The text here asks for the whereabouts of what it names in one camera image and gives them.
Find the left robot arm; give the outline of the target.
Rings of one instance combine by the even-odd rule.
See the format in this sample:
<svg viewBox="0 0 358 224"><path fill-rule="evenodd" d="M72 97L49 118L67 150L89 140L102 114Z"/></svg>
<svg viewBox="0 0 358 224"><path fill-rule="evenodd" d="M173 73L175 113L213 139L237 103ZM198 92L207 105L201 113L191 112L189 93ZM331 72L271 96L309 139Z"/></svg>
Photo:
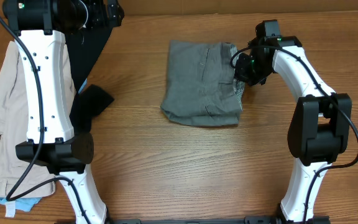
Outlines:
<svg viewBox="0 0 358 224"><path fill-rule="evenodd" d="M19 48L29 108L17 158L46 167L63 185L77 223L111 223L91 173L93 137L76 134L69 118L63 49L67 33L121 25L122 7L117 1L4 1L3 13Z"/></svg>

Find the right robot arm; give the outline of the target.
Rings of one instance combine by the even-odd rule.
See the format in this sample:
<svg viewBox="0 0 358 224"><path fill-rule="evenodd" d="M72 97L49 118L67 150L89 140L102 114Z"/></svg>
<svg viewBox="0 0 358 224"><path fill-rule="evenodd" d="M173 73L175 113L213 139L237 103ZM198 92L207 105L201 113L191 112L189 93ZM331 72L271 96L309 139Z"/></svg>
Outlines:
<svg viewBox="0 0 358 224"><path fill-rule="evenodd" d="M287 192L272 216L248 216L245 223L330 223L314 214L314 203L326 172L346 148L352 101L338 94L316 73L295 36L283 36L278 21L267 20L255 28L256 36L230 61L235 78L249 86L265 84L277 73L286 83L296 108L287 143L294 157Z"/></svg>

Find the grey shorts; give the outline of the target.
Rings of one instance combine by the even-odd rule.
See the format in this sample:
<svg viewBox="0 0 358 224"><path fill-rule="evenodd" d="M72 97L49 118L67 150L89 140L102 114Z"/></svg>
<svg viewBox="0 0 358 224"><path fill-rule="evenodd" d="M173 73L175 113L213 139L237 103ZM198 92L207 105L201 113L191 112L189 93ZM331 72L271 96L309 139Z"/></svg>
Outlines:
<svg viewBox="0 0 358 224"><path fill-rule="evenodd" d="M187 126L239 124L245 83L234 78L234 44L172 40L167 85L160 105L163 114Z"/></svg>

